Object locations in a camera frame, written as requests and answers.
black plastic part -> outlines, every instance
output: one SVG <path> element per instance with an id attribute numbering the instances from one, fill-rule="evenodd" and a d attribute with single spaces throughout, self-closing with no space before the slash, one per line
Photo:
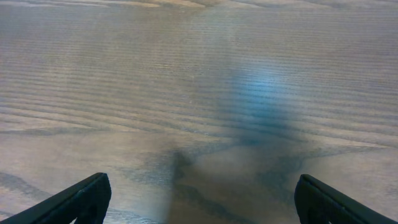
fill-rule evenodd
<path id="1" fill-rule="evenodd" d="M 398 224 L 308 174 L 301 175 L 294 200 L 301 224 Z"/>
<path id="2" fill-rule="evenodd" d="M 1 221 L 1 224 L 99 224 L 111 200 L 108 176 L 97 173 L 39 204 Z"/>

wooden floor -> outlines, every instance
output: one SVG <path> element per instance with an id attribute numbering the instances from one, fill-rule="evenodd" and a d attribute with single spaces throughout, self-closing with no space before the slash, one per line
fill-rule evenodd
<path id="1" fill-rule="evenodd" d="M 0 0 L 0 220 L 95 172 L 105 223 L 299 223 L 304 173 L 398 220 L 397 9 Z"/>

hardwood floorboard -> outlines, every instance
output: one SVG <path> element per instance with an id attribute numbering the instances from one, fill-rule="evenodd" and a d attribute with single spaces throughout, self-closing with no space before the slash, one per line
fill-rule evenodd
<path id="1" fill-rule="evenodd" d="M 398 220 L 398 2 L 0 0 L 0 220 L 94 174 L 105 223 Z"/>

wood grain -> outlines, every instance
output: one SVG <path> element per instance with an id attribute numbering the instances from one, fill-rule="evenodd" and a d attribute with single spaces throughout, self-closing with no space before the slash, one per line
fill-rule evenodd
<path id="1" fill-rule="evenodd" d="M 0 219 L 106 172 L 106 223 L 298 223 L 303 173 L 398 220 L 397 5 L 0 1 Z"/>

